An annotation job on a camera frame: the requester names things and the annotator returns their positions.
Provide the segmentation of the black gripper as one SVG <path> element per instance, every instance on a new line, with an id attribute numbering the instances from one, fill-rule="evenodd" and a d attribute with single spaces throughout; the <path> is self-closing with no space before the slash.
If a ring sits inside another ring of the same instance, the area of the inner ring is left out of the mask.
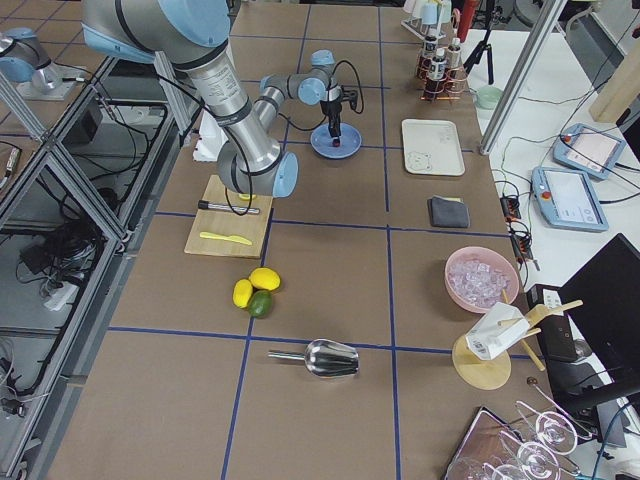
<path id="1" fill-rule="evenodd" d="M 320 101 L 321 111 L 328 120 L 332 145 L 335 145 L 335 139 L 341 141 L 341 112 L 344 102 L 349 104 L 352 111 L 360 113 L 358 109 L 359 91 L 353 88 L 335 86 L 329 90 L 326 99 Z"/>

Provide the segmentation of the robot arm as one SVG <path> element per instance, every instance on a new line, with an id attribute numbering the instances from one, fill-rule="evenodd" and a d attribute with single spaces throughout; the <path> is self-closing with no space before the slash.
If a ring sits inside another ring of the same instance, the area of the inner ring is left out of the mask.
<path id="1" fill-rule="evenodd" d="M 268 133 L 286 100 L 320 105 L 332 141 L 341 135 L 343 103 L 358 101 L 358 91 L 336 79 L 328 50 L 312 55 L 307 73 L 264 78 L 260 97 L 251 100 L 229 56 L 231 23 L 224 1 L 86 1 L 82 27 L 86 44 L 99 52 L 147 64 L 162 52 L 175 70 L 188 75 L 227 137 L 218 175 L 237 193 L 283 198 L 294 191 L 297 157 Z"/>

